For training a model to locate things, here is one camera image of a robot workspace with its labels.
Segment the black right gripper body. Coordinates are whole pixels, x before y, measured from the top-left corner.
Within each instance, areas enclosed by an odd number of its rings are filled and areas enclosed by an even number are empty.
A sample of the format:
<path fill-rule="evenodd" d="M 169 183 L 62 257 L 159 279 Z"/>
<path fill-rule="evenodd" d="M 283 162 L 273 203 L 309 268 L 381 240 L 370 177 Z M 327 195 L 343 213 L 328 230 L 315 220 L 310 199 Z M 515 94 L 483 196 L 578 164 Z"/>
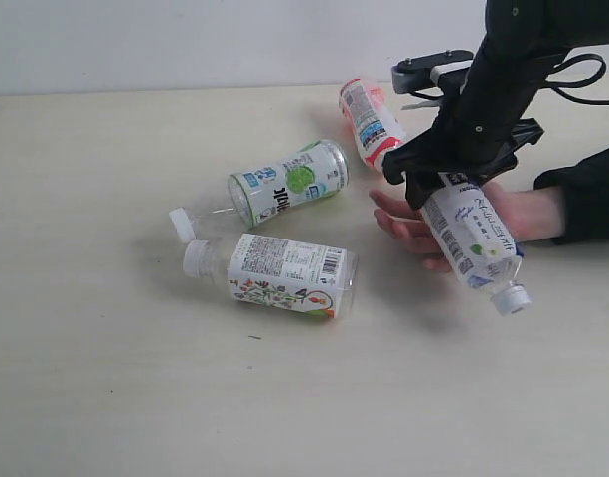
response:
<path fill-rule="evenodd" d="M 447 172 L 507 172 L 516 167 L 512 131 L 545 80 L 545 61 L 480 49 L 456 100 L 434 124 Z"/>

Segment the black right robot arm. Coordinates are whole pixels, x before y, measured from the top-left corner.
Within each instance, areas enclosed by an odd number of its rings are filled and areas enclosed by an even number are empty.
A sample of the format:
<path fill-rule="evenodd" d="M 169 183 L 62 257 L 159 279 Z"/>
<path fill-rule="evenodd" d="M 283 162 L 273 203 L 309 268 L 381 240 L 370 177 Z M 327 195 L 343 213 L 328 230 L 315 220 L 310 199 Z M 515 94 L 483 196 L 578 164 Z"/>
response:
<path fill-rule="evenodd" d="M 405 185 L 415 210 L 443 187 L 442 173 L 483 185 L 517 166 L 517 151 L 543 134 L 523 117 L 535 95 L 569 88 L 548 76 L 579 62 L 571 50 L 609 45 L 609 1 L 489 1 L 485 26 L 476 52 L 409 58 L 391 70 L 397 94 L 442 92 L 431 127 L 382 163 L 386 180 Z"/>

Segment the black sleeved forearm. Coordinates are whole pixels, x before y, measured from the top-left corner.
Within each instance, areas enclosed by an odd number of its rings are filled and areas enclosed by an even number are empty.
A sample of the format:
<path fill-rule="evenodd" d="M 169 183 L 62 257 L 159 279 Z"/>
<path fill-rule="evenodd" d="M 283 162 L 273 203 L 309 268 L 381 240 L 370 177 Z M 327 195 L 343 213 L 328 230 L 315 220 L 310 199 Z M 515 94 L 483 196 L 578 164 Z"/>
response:
<path fill-rule="evenodd" d="M 564 228 L 552 239 L 555 244 L 609 240 L 609 148 L 574 166 L 543 172 L 533 187 L 560 192 Z"/>

